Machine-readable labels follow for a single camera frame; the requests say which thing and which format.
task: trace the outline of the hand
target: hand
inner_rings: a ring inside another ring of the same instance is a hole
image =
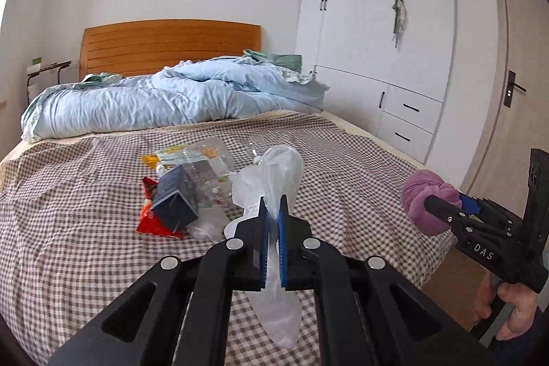
[[[490,303],[496,296],[490,285],[492,273],[486,272],[475,299],[474,314],[477,320],[487,319],[492,313]],[[498,287],[498,295],[504,302],[514,305],[514,309],[496,334],[496,340],[507,341],[527,332],[532,327],[537,308],[537,293],[524,284],[503,283]]]

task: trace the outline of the silver screw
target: silver screw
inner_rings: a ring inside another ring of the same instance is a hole
[[[239,250],[244,246],[244,242],[242,239],[238,239],[237,237],[233,237],[232,239],[229,239],[225,245],[229,250]]]
[[[379,256],[374,256],[368,259],[368,265],[374,270],[381,270],[385,267],[385,261],[383,261],[383,259],[381,259]]]
[[[309,250],[316,250],[320,247],[320,241],[314,237],[308,237],[303,241],[303,247],[308,248]]]
[[[177,267],[177,264],[177,258],[174,258],[173,256],[168,256],[167,258],[164,258],[162,259],[162,261],[160,261],[160,266],[164,270],[171,270],[172,268]]]

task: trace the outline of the pink yarn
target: pink yarn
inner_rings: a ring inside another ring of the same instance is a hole
[[[436,236],[448,230],[449,225],[425,211],[423,203],[431,194],[461,208],[457,189],[428,169],[420,169],[408,178],[401,200],[406,215],[417,229],[427,236]]]

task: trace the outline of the blue comforter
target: blue comforter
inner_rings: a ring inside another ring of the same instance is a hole
[[[104,75],[46,88],[21,117],[22,138],[151,129],[276,109],[313,114],[322,111],[327,90],[314,76],[246,57],[181,62],[154,75]]]

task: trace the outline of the cabinet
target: cabinet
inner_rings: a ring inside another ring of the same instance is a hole
[[[328,112],[377,134],[388,84],[325,67],[317,67],[317,80],[330,86],[324,99]]]
[[[407,22],[397,48],[394,2],[302,0],[296,53],[331,87],[327,111],[423,161],[444,101],[455,0],[404,0]]]

